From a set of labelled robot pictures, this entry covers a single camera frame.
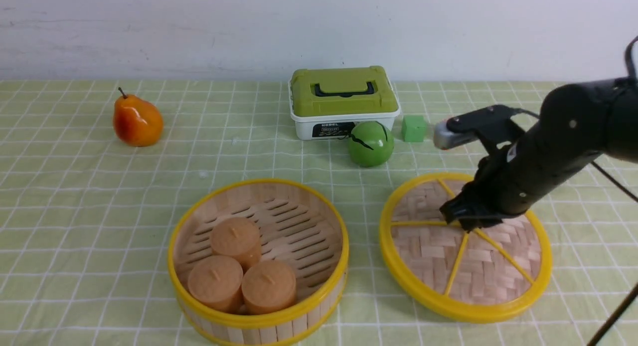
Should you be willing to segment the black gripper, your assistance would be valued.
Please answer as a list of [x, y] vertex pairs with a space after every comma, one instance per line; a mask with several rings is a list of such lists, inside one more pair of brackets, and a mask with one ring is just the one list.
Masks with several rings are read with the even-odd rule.
[[474, 180], [441, 205], [440, 213], [446, 223], [461, 221], [461, 228], [471, 232], [499, 225], [503, 219], [527, 212], [529, 202], [526, 196], [520, 196], [509, 166], [504, 156], [483, 158]]

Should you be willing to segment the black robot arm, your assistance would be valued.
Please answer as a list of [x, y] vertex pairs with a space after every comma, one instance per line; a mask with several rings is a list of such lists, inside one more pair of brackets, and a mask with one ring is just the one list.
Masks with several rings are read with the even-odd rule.
[[438, 123], [438, 149], [480, 141], [487, 151], [474, 179], [440, 207], [465, 231], [518, 217], [600, 155], [638, 157], [638, 91], [631, 77], [570, 83], [549, 92], [525, 131], [519, 108], [497, 104]]

